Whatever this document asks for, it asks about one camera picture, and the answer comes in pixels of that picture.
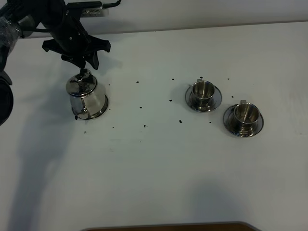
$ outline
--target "stainless steel saucer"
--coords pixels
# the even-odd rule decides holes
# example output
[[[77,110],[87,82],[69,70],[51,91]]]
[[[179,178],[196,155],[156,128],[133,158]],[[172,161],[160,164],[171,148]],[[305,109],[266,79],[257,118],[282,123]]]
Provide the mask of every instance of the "stainless steel saucer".
[[[193,87],[200,82],[205,82],[207,85],[211,85],[213,89],[213,94],[211,94],[208,98],[200,99],[196,98],[193,94]],[[191,85],[186,93],[185,93],[185,101],[187,105],[196,112],[212,112],[217,109],[222,102],[222,95],[220,90],[214,86],[212,83],[198,79],[197,82]]]
[[[238,137],[253,137],[257,135],[263,129],[264,125],[262,114],[258,112],[258,117],[255,122],[251,123],[251,125],[249,124],[248,126],[245,126],[245,124],[239,123],[238,119],[234,115],[234,109],[238,105],[239,104],[232,105],[225,111],[223,115],[223,123],[225,128],[230,133]]]

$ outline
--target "black cable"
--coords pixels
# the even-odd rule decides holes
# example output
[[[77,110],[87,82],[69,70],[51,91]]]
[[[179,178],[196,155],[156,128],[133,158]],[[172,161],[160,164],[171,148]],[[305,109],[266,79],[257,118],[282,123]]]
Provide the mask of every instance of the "black cable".
[[[23,26],[23,27],[21,27],[21,30],[22,31],[31,31],[31,32],[49,33],[49,32],[52,32],[53,30],[55,30],[56,28],[58,28],[58,26],[51,28],[51,29],[39,29],[39,28],[32,28],[32,27],[28,27],[28,26]]]
[[[112,7],[116,7],[116,6],[120,5],[120,4],[121,4],[121,0],[117,0],[114,3],[105,3],[105,4],[103,4],[103,8],[104,9],[112,8]]]

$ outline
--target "pitcher lid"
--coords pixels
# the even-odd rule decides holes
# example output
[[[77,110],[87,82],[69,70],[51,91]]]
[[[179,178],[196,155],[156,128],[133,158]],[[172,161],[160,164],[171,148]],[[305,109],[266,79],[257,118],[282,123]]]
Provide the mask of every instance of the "pitcher lid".
[[[96,87],[97,80],[88,69],[81,69],[78,75],[71,77],[66,83],[66,91],[72,96],[85,96]]]

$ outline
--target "cup handle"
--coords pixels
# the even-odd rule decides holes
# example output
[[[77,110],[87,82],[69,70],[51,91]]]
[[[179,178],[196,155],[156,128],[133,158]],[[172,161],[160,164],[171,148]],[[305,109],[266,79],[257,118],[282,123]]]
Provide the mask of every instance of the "cup handle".
[[[82,108],[81,112],[77,113],[76,116],[79,117],[80,119],[87,119],[88,118],[88,110],[87,110],[87,108],[84,104],[83,99],[81,99],[81,101],[82,101],[83,108]]]

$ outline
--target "stainless steel cup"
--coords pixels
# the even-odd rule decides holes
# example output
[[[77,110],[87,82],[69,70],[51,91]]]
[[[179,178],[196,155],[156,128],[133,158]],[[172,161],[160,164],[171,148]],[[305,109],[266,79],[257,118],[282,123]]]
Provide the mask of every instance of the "stainless steel cup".
[[[257,126],[259,116],[260,112],[256,106],[241,100],[233,111],[234,128],[242,133],[252,131]]]
[[[195,104],[204,106],[213,100],[215,86],[206,80],[197,80],[192,86],[192,101]]]
[[[66,84],[70,95],[75,118],[94,119],[102,115],[108,107],[105,90],[88,69],[81,69],[80,73],[71,77]]]

